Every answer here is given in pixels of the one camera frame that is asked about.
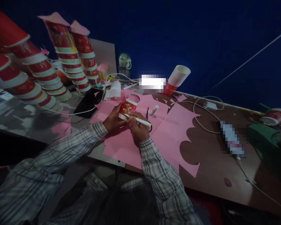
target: shirt sleeve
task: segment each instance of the shirt sleeve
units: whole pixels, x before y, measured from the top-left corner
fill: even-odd
[[[102,122],[90,124],[55,141],[38,157],[17,164],[0,187],[0,224],[33,220],[63,182],[58,172],[87,153],[107,133]]]
[[[152,138],[140,142],[142,170],[156,196],[162,220],[202,224],[177,171],[162,158]]]

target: person's left hand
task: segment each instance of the person's left hand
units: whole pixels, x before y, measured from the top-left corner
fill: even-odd
[[[105,129],[110,133],[119,129],[120,127],[126,125],[128,122],[127,120],[122,120],[118,118],[119,111],[121,106],[124,103],[120,103],[119,105],[115,106],[109,116],[103,121],[103,125]]]

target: white cable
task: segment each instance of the white cable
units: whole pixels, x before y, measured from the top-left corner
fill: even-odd
[[[225,105],[224,105],[223,101],[222,101],[220,98],[215,97],[215,96],[205,96],[205,97],[201,97],[201,98],[199,98],[198,100],[196,100],[196,102],[189,102],[189,101],[180,101],[180,102],[188,102],[188,103],[194,104],[193,112],[195,113],[195,105],[200,106],[201,108],[205,109],[203,106],[197,104],[197,102],[198,102],[200,99],[206,98],[206,97],[213,97],[213,98],[219,99],[219,100],[222,102],[222,104],[223,104],[223,107],[222,107],[221,109],[219,109],[219,110],[223,110],[223,109],[224,109]],[[208,132],[210,132],[210,133],[215,133],[215,134],[220,134],[220,133],[221,133],[221,132],[214,132],[214,131],[207,130],[205,127],[203,127],[203,125],[198,121],[198,119],[197,119],[196,117],[195,117],[195,119],[196,119],[196,121],[198,122],[198,124],[199,124],[204,130],[206,130],[206,131],[208,131]]]
[[[243,165],[242,165],[242,163],[241,163],[241,161],[240,161],[240,157],[237,157],[237,160],[238,160],[238,162],[239,162],[238,165],[240,166],[241,170],[243,171],[244,175],[246,176],[246,178],[247,178],[247,180],[250,182],[250,184],[251,184],[253,187],[257,188],[261,193],[263,193],[265,196],[267,196],[268,198],[270,198],[271,200],[273,200],[275,203],[277,203],[277,204],[281,207],[281,205],[280,205],[276,200],[272,199],[272,198],[271,198],[270,196],[268,196],[266,193],[264,193],[263,191],[261,191],[261,190],[259,189],[259,187],[256,186],[255,182],[252,181],[252,180],[249,178],[249,176],[247,175],[247,173],[244,171]]]
[[[127,77],[125,74],[122,74],[122,73],[111,73],[111,74],[108,74],[108,75],[106,76],[105,83],[106,83],[107,79],[109,79],[109,76],[110,76],[110,75],[117,75],[117,74],[120,74],[120,75],[123,75],[123,76]],[[104,89],[103,95],[102,95],[102,99],[101,99],[101,101],[98,103],[98,105],[101,104],[101,102],[103,101],[105,91],[106,91],[106,89]],[[55,112],[55,113],[58,113],[58,114],[71,116],[71,115],[77,115],[77,114],[81,114],[81,113],[85,113],[85,112],[86,112],[86,113],[87,113],[87,112],[90,112],[90,111],[94,110],[94,109],[96,108],[96,106],[95,106],[94,108],[88,110],[88,111],[85,111],[85,112],[71,113],[71,114],[66,114],[66,113],[57,112],[57,111],[54,111],[54,110],[51,110],[51,109],[47,109],[47,108],[44,108],[44,107],[42,107],[42,108],[43,108],[43,109],[46,109],[46,110],[49,110],[49,111],[52,111],[52,112]]]

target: hand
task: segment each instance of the hand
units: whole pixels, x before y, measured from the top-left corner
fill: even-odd
[[[137,112],[136,113],[131,112],[128,113],[128,115],[130,116],[128,119],[128,123],[130,124],[130,127],[132,129],[135,142],[139,143],[141,141],[148,139],[150,137],[149,128],[145,125],[139,124],[135,119],[135,117],[137,117],[139,119],[147,121],[146,118],[143,117],[142,114]]]
[[[126,120],[118,118],[119,111],[123,104],[124,103],[120,103],[119,105],[115,106],[109,116],[103,121],[105,129],[109,133],[119,129],[120,127],[128,123]]]

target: glue stick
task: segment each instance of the glue stick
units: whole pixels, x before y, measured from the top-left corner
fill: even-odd
[[[154,116],[154,114],[156,113],[157,109],[159,109],[159,106],[158,105],[154,106],[154,108],[153,108],[153,110],[152,110],[150,115]]]

